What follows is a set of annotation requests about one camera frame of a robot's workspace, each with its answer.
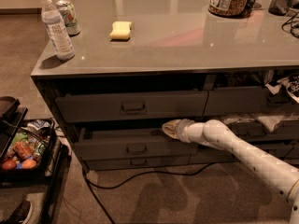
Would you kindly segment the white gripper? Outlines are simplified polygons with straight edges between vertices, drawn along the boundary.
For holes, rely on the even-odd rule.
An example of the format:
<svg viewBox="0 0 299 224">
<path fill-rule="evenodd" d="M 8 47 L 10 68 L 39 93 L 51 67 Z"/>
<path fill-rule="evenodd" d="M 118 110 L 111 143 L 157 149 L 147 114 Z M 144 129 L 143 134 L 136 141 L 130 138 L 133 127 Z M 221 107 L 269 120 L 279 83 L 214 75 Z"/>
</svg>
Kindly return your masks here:
<svg viewBox="0 0 299 224">
<path fill-rule="evenodd" d="M 191 143 L 192 136 L 189 128 L 194 124 L 190 119 L 170 120 L 162 126 L 163 132 L 173 139 L 180 140 L 184 143 Z"/>
</svg>

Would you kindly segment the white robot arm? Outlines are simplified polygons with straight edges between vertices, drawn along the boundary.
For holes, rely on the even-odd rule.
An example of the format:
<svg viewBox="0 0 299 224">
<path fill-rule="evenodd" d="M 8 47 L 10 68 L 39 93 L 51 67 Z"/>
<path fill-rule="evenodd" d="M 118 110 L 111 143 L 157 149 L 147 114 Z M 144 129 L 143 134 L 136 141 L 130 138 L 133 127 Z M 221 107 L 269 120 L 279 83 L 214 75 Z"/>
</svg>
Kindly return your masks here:
<svg viewBox="0 0 299 224">
<path fill-rule="evenodd" d="M 225 150 L 244 163 L 266 184 L 275 188 L 292 206 L 289 224 L 299 224 L 299 170 L 237 137 L 221 121 L 195 122 L 174 119 L 162 126 L 163 132 L 184 143 L 198 143 Z"/>
</svg>

